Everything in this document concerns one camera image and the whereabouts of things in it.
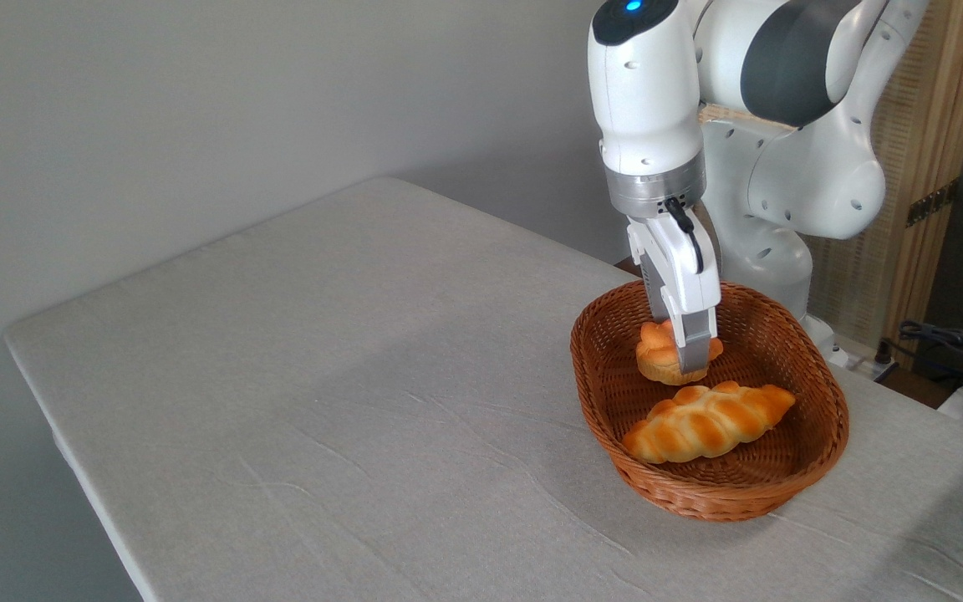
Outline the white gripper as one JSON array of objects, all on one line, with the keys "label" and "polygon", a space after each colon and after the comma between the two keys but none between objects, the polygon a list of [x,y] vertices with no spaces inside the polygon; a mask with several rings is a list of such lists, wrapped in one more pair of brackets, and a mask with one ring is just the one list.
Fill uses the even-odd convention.
[{"label": "white gripper", "polygon": [[717,336],[720,287],[706,229],[695,214],[683,212],[631,217],[627,232],[653,320],[671,319],[680,373],[707,369],[711,340]]}]

